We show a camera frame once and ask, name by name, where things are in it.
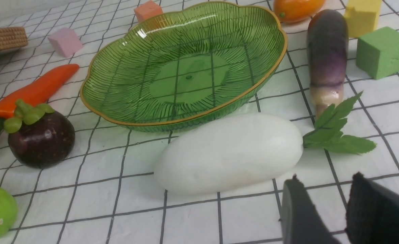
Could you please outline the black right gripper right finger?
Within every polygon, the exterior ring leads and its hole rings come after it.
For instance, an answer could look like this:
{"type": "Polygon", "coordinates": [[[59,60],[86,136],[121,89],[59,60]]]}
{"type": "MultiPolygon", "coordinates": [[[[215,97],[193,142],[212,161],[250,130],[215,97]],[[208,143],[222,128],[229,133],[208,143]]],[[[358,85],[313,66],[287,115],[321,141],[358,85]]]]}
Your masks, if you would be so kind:
{"type": "Polygon", "coordinates": [[[351,244],[399,244],[399,195],[360,172],[353,175],[345,219],[351,244]]]}

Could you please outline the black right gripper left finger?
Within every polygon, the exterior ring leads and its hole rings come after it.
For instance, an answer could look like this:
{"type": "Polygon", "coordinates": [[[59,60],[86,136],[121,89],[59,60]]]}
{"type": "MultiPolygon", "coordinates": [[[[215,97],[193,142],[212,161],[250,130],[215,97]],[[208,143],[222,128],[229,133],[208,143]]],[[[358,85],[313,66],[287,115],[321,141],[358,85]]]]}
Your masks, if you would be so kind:
{"type": "Polygon", "coordinates": [[[284,244],[339,244],[328,231],[304,184],[293,175],[283,184],[280,215],[284,244]]]}

